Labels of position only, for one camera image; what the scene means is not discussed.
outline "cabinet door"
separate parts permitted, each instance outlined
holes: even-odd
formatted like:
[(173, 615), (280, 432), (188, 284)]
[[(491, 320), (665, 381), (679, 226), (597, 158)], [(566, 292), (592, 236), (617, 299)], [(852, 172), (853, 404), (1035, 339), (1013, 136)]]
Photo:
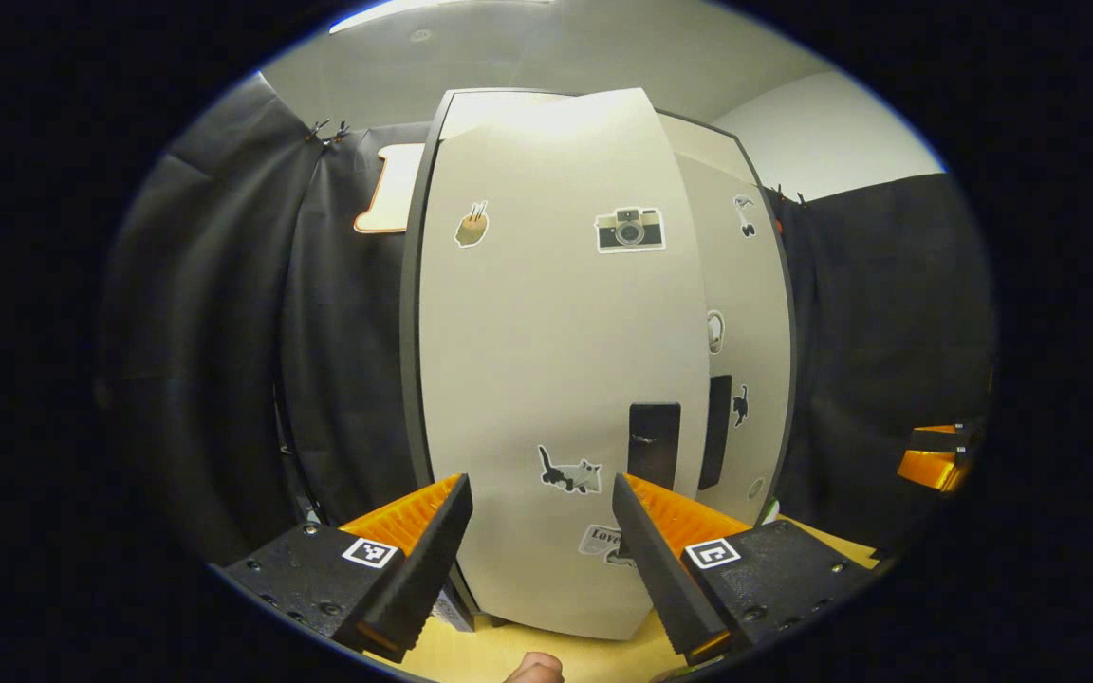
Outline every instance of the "cabinet door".
[(697, 501), (754, 525), (771, 497), (795, 401), (795, 323), (786, 256), (766, 200), (737, 139), (662, 116), (697, 225), (707, 307), (719, 342), (710, 357), (712, 444), (724, 444), (717, 479)]
[(434, 475), (470, 474), (461, 574), (489, 614), (630, 638), (649, 597), (602, 544), (632, 407), (680, 408), (687, 497), (707, 428), (707, 306), (665, 130), (642, 90), (546, 101), (439, 141), (422, 181), (422, 423)]

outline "bird sticker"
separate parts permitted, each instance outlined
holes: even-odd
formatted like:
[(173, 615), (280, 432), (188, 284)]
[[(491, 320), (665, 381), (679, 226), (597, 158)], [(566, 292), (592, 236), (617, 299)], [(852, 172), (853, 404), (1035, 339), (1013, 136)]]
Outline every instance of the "bird sticker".
[(467, 249), (477, 246), (486, 234), (486, 200), (471, 204), (471, 211), (458, 222), (458, 233), (455, 242), (458, 247)]
[(741, 220), (741, 234), (745, 237), (753, 237), (759, 231), (753, 227), (753, 224), (744, 216), (744, 208), (748, 205), (755, 205), (753, 199), (749, 199), (745, 195), (737, 195), (732, 198), (732, 208), (737, 209), (737, 216)]

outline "food sticker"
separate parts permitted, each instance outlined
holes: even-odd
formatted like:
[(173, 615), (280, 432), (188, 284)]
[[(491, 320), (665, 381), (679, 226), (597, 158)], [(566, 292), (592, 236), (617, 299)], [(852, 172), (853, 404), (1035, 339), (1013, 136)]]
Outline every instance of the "food sticker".
[(477, 246), (486, 234), (486, 199), (471, 204), (471, 211), (458, 221), (458, 233), (455, 242), (460, 248)]
[(545, 485), (555, 485), (568, 493), (601, 493), (601, 466), (590, 463), (585, 458), (580, 458), (579, 463), (561, 463), (555, 466), (550, 461), (546, 447), (538, 445), (538, 454), (542, 456), (543, 475), (542, 482)]

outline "ceiling light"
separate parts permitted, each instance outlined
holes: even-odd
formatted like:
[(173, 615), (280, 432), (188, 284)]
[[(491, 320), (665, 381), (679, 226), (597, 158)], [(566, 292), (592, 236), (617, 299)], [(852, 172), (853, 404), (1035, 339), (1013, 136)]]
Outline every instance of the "ceiling light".
[(342, 22), (337, 23), (337, 25), (331, 26), (328, 33), (338, 33), (346, 30), (346, 27), (363, 25), (363, 23), (372, 22), (374, 19), (389, 17), (391, 14), (407, 12), (408, 10), (435, 8), (437, 4), (475, 3), (477, 1), (483, 1), (483, 3), (497, 3), (500, 1), (500, 3), (546, 4), (551, 3), (552, 0), (390, 0), (389, 3), (376, 4), (364, 12), (352, 14), (351, 17), (346, 17)]

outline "white wall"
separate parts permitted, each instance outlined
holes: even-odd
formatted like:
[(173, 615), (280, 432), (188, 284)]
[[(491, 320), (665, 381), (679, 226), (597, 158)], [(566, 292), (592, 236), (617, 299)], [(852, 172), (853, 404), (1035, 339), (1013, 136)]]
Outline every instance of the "white wall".
[(706, 0), (555, 0), (446, 3), (333, 35), (321, 26), (263, 74), (308, 126), (330, 118), (328, 133), (342, 118), (353, 130), (431, 120), (455, 87), (643, 87), (657, 107), (710, 121), (830, 69), (772, 26)]
[(827, 198), (898, 178), (944, 173), (888, 105), (838, 72), (787, 83), (713, 121), (741, 139), (767, 187)]

